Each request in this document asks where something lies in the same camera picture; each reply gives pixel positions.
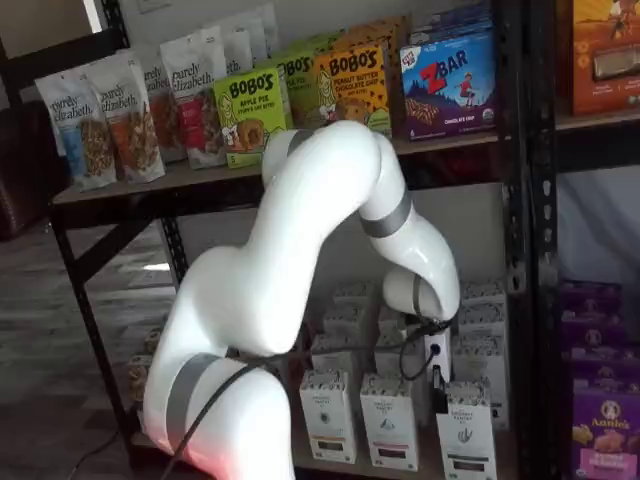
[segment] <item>bobo's peanut butter chocolate chip box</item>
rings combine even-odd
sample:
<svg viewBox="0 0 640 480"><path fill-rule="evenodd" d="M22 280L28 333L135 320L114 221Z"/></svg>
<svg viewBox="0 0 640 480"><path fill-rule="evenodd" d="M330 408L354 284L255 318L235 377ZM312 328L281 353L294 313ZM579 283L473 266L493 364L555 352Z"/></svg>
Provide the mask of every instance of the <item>bobo's peanut butter chocolate chip box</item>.
<svg viewBox="0 0 640 480"><path fill-rule="evenodd" d="M575 379L571 438L572 478L637 479L639 385L610 379Z"/></svg>
<svg viewBox="0 0 640 480"><path fill-rule="evenodd" d="M269 139L293 126L282 68L227 77L213 91L230 168L259 164Z"/></svg>
<svg viewBox="0 0 640 480"><path fill-rule="evenodd" d="M391 137L386 49L371 43L316 57L313 72L326 123L355 120Z"/></svg>

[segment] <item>clif z bar box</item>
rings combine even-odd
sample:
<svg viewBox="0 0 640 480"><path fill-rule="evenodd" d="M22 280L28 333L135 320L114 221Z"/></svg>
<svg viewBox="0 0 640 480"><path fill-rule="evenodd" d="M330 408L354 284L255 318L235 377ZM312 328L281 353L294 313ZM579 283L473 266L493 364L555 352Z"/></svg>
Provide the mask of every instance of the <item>clif z bar box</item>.
<svg viewBox="0 0 640 480"><path fill-rule="evenodd" d="M300 385L300 399L313 458L355 463L358 450L353 433L348 374L340 370L306 371Z"/></svg>
<svg viewBox="0 0 640 480"><path fill-rule="evenodd" d="M636 480L640 456L640 388L616 380L574 381L574 479Z"/></svg>
<svg viewBox="0 0 640 480"><path fill-rule="evenodd" d="M410 140L493 128L491 31L407 46L400 55Z"/></svg>

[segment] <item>brown leather chair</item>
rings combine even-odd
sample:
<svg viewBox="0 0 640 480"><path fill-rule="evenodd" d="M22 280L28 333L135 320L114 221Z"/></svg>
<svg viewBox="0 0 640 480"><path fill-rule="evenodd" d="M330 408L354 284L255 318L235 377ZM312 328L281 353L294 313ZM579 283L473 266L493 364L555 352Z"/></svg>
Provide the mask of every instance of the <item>brown leather chair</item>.
<svg viewBox="0 0 640 480"><path fill-rule="evenodd" d="M49 200L68 185L44 103L0 111L0 240L46 215Z"/></svg>

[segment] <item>bobo's apple pie box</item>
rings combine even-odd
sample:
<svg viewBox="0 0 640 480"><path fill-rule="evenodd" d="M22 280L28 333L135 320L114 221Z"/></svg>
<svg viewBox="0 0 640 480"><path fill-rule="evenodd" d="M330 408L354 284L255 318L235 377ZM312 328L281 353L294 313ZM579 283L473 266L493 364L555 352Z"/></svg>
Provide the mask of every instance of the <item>bobo's apple pie box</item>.
<svg viewBox="0 0 640 480"><path fill-rule="evenodd" d="M258 165L269 139L293 127L282 67L217 80L213 92L230 168Z"/></svg>
<svg viewBox="0 0 640 480"><path fill-rule="evenodd" d="M574 479L635 480L640 455L640 387L574 380L571 427Z"/></svg>

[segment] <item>bobo's box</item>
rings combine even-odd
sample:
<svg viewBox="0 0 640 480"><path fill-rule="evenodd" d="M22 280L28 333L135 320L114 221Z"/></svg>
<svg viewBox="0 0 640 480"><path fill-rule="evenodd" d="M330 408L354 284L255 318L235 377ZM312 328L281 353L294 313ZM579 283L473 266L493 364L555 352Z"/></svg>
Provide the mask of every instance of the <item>bobo's box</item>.
<svg viewBox="0 0 640 480"><path fill-rule="evenodd" d="M213 92L231 168L259 164L269 138L293 126L281 68L216 80Z"/></svg>
<svg viewBox="0 0 640 480"><path fill-rule="evenodd" d="M573 113L640 105L639 12L632 0L574 0Z"/></svg>
<svg viewBox="0 0 640 480"><path fill-rule="evenodd" d="M355 463L348 374L307 370L300 384L300 399L313 458Z"/></svg>
<svg viewBox="0 0 640 480"><path fill-rule="evenodd" d="M638 385L604 379L574 381L571 437L572 478L637 479Z"/></svg>
<svg viewBox="0 0 640 480"><path fill-rule="evenodd" d="M493 128L493 35L474 33L400 52L410 140Z"/></svg>
<svg viewBox="0 0 640 480"><path fill-rule="evenodd" d="M354 120L390 138L386 72L384 42L318 55L313 73L325 123Z"/></svg>
<svg viewBox="0 0 640 480"><path fill-rule="evenodd" d="M418 438L411 383L365 375L360 390L371 462L376 467L418 470Z"/></svg>
<svg viewBox="0 0 640 480"><path fill-rule="evenodd" d="M496 480L489 392L481 382L446 386L447 413L438 413L445 478Z"/></svg>

